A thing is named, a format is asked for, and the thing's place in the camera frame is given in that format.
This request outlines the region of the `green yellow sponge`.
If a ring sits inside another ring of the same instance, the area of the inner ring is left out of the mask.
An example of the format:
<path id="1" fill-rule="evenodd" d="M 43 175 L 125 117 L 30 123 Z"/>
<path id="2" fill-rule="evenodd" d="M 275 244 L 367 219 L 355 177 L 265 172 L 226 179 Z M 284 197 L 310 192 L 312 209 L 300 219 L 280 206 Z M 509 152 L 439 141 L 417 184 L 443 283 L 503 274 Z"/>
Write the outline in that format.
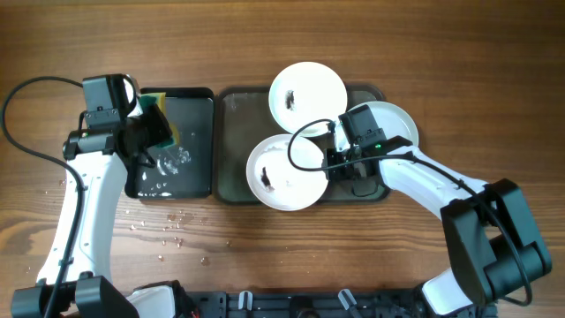
<path id="1" fill-rule="evenodd" d="M 180 137 L 177 127 L 167 117 L 166 94 L 164 92 L 142 94 L 139 98 L 142 121 L 147 126 L 151 145 L 171 148 L 178 144 Z"/>

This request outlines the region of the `pink white plate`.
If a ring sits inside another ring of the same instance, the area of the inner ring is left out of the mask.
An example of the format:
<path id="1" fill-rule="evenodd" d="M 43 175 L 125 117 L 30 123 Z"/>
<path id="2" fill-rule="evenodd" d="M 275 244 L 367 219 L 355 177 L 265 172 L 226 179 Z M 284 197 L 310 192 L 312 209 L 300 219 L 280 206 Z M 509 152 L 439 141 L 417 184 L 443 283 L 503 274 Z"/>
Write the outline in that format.
<path id="1" fill-rule="evenodd" d="M 290 134 L 260 142 L 248 157 L 245 175 L 255 197 L 281 211 L 296 211 L 318 201 L 328 188 L 319 168 L 324 155 L 317 145 Z"/>

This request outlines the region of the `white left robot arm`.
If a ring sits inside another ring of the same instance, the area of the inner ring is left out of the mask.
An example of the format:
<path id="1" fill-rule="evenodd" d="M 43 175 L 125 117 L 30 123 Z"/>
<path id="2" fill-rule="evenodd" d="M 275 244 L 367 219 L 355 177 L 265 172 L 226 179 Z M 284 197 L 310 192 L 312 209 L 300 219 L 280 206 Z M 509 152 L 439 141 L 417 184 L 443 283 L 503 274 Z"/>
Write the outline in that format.
<path id="1" fill-rule="evenodd" d="M 110 129 L 116 147 L 83 152 L 69 145 L 68 182 L 56 237 L 36 285 L 15 291 L 14 317 L 57 317 L 75 304 L 83 317 L 175 317 L 172 283 L 143 287 L 125 297 L 112 284 L 109 250 L 127 170 L 120 148 L 133 136 L 143 149 L 174 139 L 162 106 L 146 106 Z"/>

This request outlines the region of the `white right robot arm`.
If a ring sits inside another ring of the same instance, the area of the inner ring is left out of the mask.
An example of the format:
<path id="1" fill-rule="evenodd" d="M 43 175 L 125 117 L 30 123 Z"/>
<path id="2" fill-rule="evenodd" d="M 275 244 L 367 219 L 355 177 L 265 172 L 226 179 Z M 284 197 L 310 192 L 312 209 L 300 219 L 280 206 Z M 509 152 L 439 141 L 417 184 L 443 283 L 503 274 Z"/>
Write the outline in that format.
<path id="1" fill-rule="evenodd" d="M 503 178 L 469 178 L 426 156 L 410 138 L 357 138 L 348 148 L 328 148 L 322 164 L 330 180 L 365 168 L 380 184 L 436 215 L 442 224 L 449 269 L 423 283 L 436 315 L 485 307 L 498 300 L 527 307 L 531 284 L 552 260 L 521 188 Z"/>

